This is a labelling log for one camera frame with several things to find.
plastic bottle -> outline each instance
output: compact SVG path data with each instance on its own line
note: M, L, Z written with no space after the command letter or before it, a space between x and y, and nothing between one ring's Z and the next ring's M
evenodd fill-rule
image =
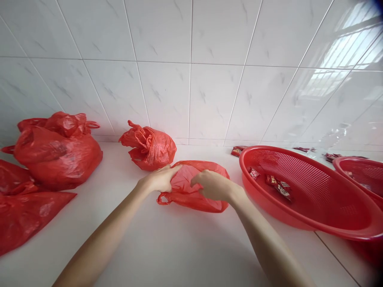
M342 123L337 128L329 130L322 136L319 142L307 152L307 156L316 159L326 154L330 148L346 136L347 129L350 128L350 126L350 124Z

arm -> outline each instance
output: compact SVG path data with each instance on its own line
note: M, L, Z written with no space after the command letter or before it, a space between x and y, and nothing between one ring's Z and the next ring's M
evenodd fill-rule
M80 247L53 287L92 286L112 258L143 200L154 190L171 191L170 180L181 167L171 169L168 165L140 179L131 193Z
M315 286L282 238L252 204L241 186L208 170L192 179L191 185L196 183L202 185L203 196L227 201L235 209L255 255L273 286Z

basket rim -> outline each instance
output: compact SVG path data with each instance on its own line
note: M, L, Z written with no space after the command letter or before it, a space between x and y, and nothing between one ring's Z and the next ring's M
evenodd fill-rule
M260 185L258 185L258 183L251 177L251 175L246 170L244 158L248 153L251 153L254 150L275 151L275 152L284 153L286 155L295 157L297 159L300 159L304 162L311 164L317 169L328 174L330 177L333 177L337 181L346 185L350 190L353 190L353 192L357 193L360 196L361 201L366 205L368 211L370 212L369 214L371 218L370 225L368 227L357 229L357 230L349 230L349 229L332 227L331 225L320 223L301 213L298 213L292 210L291 208L289 208L288 206L284 205L283 203L279 202L272 195L270 195L270 193L266 192L262 187L260 187ZM292 215L294 218L306 223L307 225L315 227L318 230L331 233L333 235L340 236L350 240L369 241L369 240L373 240L383 236L383 212L372 200L372 198L370 198L367 194L365 194L363 190L361 190L358 186L348 181L344 176L340 175L339 173L332 170L331 168L311 158L308 158L305 155L302 155L300 153L297 153L288 149L283 149L280 147L273 147L268 145L256 145L256 146L248 147L241 152L241 155L239 156L239 165L241 167L242 173L245 174L248 181L253 185L253 187L256 188L258 192L264 195L269 201L271 201L278 208L284 210L288 214Z
M363 190L367 195L370 197L374 198L375 200L383 203L383 197L377 195L376 193L372 192L371 190L365 188L363 185L361 185L359 182L354 180L352 177L349 177L343 168L340 166L341 162L343 161L354 161L357 163L365 163L371 166L378 166L383 169L383 163L379 161L373 161L370 159L363 159L359 157L337 157L336 159L333 160L332 164L334 165L334 168L336 169L337 172L339 172L342 176L344 176L347 180L351 181L353 184L355 184L357 187L359 187L361 190Z

red plastic basket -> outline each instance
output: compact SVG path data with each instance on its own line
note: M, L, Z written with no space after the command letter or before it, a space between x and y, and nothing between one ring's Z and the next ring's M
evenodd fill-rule
M369 241L383 235L383 212L357 186L330 168L294 151L258 145L242 151L239 164L249 195L280 221L345 239ZM254 180L247 172L261 175ZM266 184L271 174L292 188L289 203Z
M383 163L357 157L338 157L333 162L337 172L358 186L383 210ZM370 264L379 268L383 260L383 238L373 242L349 242Z
M337 172L368 194L383 210L383 163L357 157L338 157L332 163Z

red plastic bag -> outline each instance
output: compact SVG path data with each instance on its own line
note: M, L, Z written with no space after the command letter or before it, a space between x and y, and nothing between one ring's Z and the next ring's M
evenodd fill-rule
M32 193L38 189L27 169L0 159L0 196Z
M168 205L171 202L175 202L179 205L200 211L215 213L223 212L229 205L226 201L214 201L205 198L199 193L202 186L200 184L195 184L193 187L190 187L190 181L205 169L214 171L230 179L226 169L211 161L179 161L175 163L173 167L180 164L184 166L170 181L172 191L169 193L162 192L157 198L157 203L160 205ZM162 197L165 197L167 202L163 202Z
M22 133L16 145L2 151L13 153L51 191L84 183L103 158L100 145L90 135L90 128L99 126L87 121L85 114L58 112L48 119L24 120L18 127Z
M27 242L75 196L66 192L0 195L0 256Z
M129 154L140 169L155 171L173 162L177 148L170 136L150 127L142 128L130 120L128 124L132 128L120 137L119 142L133 147Z

